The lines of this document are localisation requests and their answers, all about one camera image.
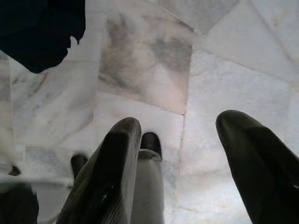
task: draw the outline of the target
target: black leather shoe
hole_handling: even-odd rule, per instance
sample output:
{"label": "black leather shoe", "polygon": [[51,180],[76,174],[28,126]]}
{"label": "black leather shoe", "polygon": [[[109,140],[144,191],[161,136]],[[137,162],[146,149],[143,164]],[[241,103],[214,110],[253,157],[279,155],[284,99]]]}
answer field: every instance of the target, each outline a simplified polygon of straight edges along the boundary
{"label": "black leather shoe", "polygon": [[74,155],[71,158],[71,168],[73,170],[74,180],[77,178],[78,173],[80,172],[80,170],[86,164],[87,161],[88,161],[87,157],[81,154]]}
{"label": "black leather shoe", "polygon": [[149,132],[142,136],[139,158],[162,160],[160,139],[155,133]]}
{"label": "black leather shoe", "polygon": [[19,168],[17,168],[16,166],[13,166],[12,170],[10,171],[10,173],[8,175],[18,176],[20,174],[21,174],[21,172],[20,172]]}

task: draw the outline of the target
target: black clothing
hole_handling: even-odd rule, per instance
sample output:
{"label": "black clothing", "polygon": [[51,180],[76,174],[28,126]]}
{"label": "black clothing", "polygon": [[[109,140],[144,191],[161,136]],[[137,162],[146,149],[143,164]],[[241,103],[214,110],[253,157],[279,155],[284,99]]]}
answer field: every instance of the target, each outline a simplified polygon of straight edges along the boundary
{"label": "black clothing", "polygon": [[85,31],[85,0],[0,0],[0,50],[33,73],[57,66]]}
{"label": "black clothing", "polygon": [[26,184],[0,193],[0,224],[34,224],[38,211],[37,197]]}
{"label": "black clothing", "polygon": [[298,224],[298,157],[270,129],[239,111],[221,113],[217,131],[252,223]]}

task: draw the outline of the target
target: gray veined marble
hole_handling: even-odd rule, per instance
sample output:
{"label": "gray veined marble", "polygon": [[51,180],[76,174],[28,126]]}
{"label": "gray veined marble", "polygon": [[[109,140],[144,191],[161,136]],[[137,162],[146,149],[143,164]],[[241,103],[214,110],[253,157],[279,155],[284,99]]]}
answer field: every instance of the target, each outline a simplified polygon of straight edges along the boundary
{"label": "gray veined marble", "polygon": [[299,81],[299,66],[289,59],[278,39],[248,0],[240,1],[196,44],[194,48],[206,50],[247,68],[288,82]]}
{"label": "gray veined marble", "polygon": [[251,0],[289,58],[299,64],[299,1]]}
{"label": "gray veined marble", "polygon": [[157,0],[158,5],[206,34],[239,0]]}
{"label": "gray veined marble", "polygon": [[27,147],[24,172],[37,178],[72,178],[70,161],[62,160],[55,150]]}
{"label": "gray veined marble", "polygon": [[97,63],[65,61],[38,75],[10,65],[17,144],[53,147],[92,121]]}
{"label": "gray veined marble", "polygon": [[99,90],[184,114],[193,29],[139,0],[111,0]]}
{"label": "gray veined marble", "polygon": [[14,132],[9,63],[0,61],[0,163],[14,162]]}

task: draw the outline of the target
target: marble tile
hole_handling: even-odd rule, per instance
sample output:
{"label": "marble tile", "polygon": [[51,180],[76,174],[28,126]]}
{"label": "marble tile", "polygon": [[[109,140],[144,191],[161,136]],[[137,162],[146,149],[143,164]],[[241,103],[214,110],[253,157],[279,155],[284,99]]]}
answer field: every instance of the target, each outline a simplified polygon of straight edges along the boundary
{"label": "marble tile", "polygon": [[171,12],[201,34],[207,33],[239,0],[157,0],[158,5]]}
{"label": "marble tile", "polygon": [[70,161],[62,160],[50,148],[26,147],[23,172],[31,178],[72,178]]}
{"label": "marble tile", "polygon": [[151,4],[154,4],[154,5],[157,5],[157,0],[143,0],[143,1],[146,1],[148,3],[151,3]]}
{"label": "marble tile", "polygon": [[202,37],[195,48],[283,80],[299,81],[299,66],[289,60],[275,36],[246,0],[242,0]]}
{"label": "marble tile", "polygon": [[[216,117],[228,109],[243,111],[284,140],[290,86],[204,51],[194,54],[178,181],[178,207],[183,210],[178,212],[191,211],[196,220],[190,216],[190,223],[247,224]],[[177,215],[178,220],[185,217]]]}
{"label": "marble tile", "polygon": [[139,120],[142,133],[155,132],[161,141],[164,180],[164,218],[170,224],[176,204],[176,183],[178,178],[179,149],[183,131],[184,117],[135,100],[109,93],[97,93],[95,123],[107,132],[116,122],[125,117]]}
{"label": "marble tile", "polygon": [[193,29],[140,0],[111,0],[99,90],[184,114]]}
{"label": "marble tile", "polygon": [[285,135],[286,145],[299,157],[299,86],[291,94],[289,120]]}
{"label": "marble tile", "polygon": [[106,13],[86,12],[86,30],[80,44],[71,37],[71,48],[65,61],[100,61],[100,47],[106,24]]}
{"label": "marble tile", "polygon": [[107,12],[107,0],[86,0],[85,1],[86,12]]}
{"label": "marble tile", "polygon": [[251,224],[230,173],[183,176],[174,223]]}
{"label": "marble tile", "polygon": [[238,217],[231,218],[230,214],[227,214],[229,218],[211,218],[209,216],[202,216],[199,212],[194,210],[189,210],[185,208],[179,208],[176,212],[176,218],[173,224],[181,224],[181,223],[189,223],[189,224],[205,224],[205,223],[213,223],[213,224],[226,224],[227,220],[230,224],[251,224],[249,217],[247,214],[240,214]]}
{"label": "marble tile", "polygon": [[56,223],[50,220],[59,215],[70,190],[62,184],[53,184],[50,181],[35,182],[31,184],[31,187],[38,200],[37,223]]}
{"label": "marble tile", "polygon": [[202,33],[200,33],[198,30],[194,31],[194,38],[193,38],[193,49],[198,49],[199,48],[199,44],[201,42],[201,38],[204,37],[205,35],[203,35]]}
{"label": "marble tile", "polygon": [[251,0],[288,56],[299,63],[299,1]]}
{"label": "marble tile", "polygon": [[63,161],[70,161],[75,154],[91,157],[103,141],[106,130],[101,129],[95,122],[88,124],[78,132],[72,133],[53,150]]}
{"label": "marble tile", "polygon": [[17,144],[53,147],[93,119],[98,64],[62,62],[42,74],[10,61]]}
{"label": "marble tile", "polygon": [[0,163],[8,164],[15,159],[9,74],[9,63],[0,60]]}
{"label": "marble tile", "polygon": [[7,61],[8,60],[8,56],[0,50],[0,61]]}
{"label": "marble tile", "polygon": [[21,171],[21,175],[23,175],[25,170],[25,156],[26,156],[26,146],[25,145],[14,145],[15,157],[16,157],[16,166]]}

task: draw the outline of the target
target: dark fabric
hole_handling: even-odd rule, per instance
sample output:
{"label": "dark fabric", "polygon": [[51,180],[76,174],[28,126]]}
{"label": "dark fabric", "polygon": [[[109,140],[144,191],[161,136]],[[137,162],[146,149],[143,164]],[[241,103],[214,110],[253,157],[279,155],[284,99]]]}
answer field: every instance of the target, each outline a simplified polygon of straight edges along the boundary
{"label": "dark fabric", "polygon": [[48,0],[0,0],[0,37],[38,25]]}
{"label": "dark fabric", "polygon": [[10,171],[10,173],[8,175],[18,176],[20,174],[21,174],[21,172],[20,172],[19,168],[17,168],[16,166],[13,166],[12,170]]}
{"label": "dark fabric", "polygon": [[223,112],[216,126],[252,223],[298,224],[298,157],[245,113]]}
{"label": "dark fabric", "polygon": [[84,35],[85,0],[13,0],[18,10],[26,6],[20,14],[10,1],[1,0],[0,14],[5,8],[11,13],[5,13],[7,24],[0,26],[0,49],[33,73],[60,64],[71,47],[70,37],[79,43]]}
{"label": "dark fabric", "polygon": [[0,194],[0,224],[35,224],[38,211],[37,197],[25,184]]}
{"label": "dark fabric", "polygon": [[82,167],[87,163],[88,159],[86,156],[78,154],[71,158],[71,169],[73,171],[74,180],[77,178]]}
{"label": "dark fabric", "polygon": [[130,224],[141,127],[118,122],[80,170],[57,224]]}

